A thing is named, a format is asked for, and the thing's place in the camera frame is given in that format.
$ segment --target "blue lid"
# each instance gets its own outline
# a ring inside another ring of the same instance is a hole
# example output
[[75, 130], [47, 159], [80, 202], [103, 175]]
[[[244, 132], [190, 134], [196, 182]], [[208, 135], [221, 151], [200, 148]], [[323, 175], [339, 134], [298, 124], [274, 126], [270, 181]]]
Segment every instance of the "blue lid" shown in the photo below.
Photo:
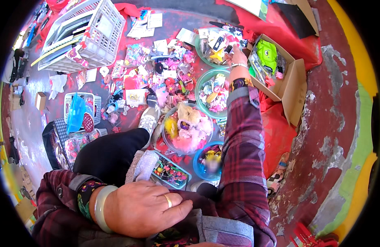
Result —
[[82, 127], [85, 112], [86, 102], [75, 93], [69, 108], [67, 134], [76, 132]]

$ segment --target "plaid shirt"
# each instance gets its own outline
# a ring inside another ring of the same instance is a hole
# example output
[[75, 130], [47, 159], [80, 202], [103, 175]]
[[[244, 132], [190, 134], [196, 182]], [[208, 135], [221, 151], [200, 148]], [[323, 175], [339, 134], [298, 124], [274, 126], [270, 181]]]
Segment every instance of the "plaid shirt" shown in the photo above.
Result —
[[[203, 215], [240, 220], [251, 225], [255, 246], [275, 246], [275, 235], [268, 228], [270, 211], [262, 165], [264, 133], [259, 105], [258, 90], [251, 87], [236, 89], [227, 100], [229, 114], [222, 154], [224, 167], [218, 188], [220, 201], [215, 203], [194, 192], [175, 192], [184, 200], [193, 200], [193, 208], [202, 209]], [[68, 170], [44, 174], [36, 193], [38, 220], [32, 232], [40, 246], [78, 245], [98, 238], [98, 225], [79, 212], [77, 192], [69, 188], [69, 183], [77, 175]], [[80, 229], [89, 230], [91, 234], [81, 235]], [[227, 244], [227, 239], [219, 241], [218, 236], [217, 242]]]

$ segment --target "leg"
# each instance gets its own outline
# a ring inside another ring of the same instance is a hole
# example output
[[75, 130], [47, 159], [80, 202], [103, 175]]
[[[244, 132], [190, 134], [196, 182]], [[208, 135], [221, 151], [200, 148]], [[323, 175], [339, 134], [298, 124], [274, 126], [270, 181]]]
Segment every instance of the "leg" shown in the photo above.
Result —
[[144, 128], [101, 136], [79, 152], [73, 171], [122, 186], [136, 151], [145, 146], [149, 137]]
[[215, 202], [218, 199], [217, 188], [210, 183], [202, 183], [199, 185], [197, 193]]

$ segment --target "green bag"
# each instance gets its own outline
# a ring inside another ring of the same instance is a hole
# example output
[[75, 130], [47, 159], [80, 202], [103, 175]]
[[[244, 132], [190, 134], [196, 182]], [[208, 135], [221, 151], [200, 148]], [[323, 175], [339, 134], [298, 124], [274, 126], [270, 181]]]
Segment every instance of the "green bag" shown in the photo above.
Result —
[[274, 75], [277, 67], [277, 48], [275, 45], [265, 40], [259, 40], [257, 42], [257, 55], [262, 61], [262, 65]]

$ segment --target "black pants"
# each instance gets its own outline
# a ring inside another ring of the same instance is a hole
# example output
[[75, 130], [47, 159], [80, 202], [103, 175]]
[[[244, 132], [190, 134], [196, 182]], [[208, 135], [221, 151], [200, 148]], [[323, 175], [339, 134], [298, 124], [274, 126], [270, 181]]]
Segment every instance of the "black pants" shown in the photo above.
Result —
[[149, 137], [143, 128], [101, 136], [80, 150], [73, 171], [120, 187], [135, 153], [146, 145]]

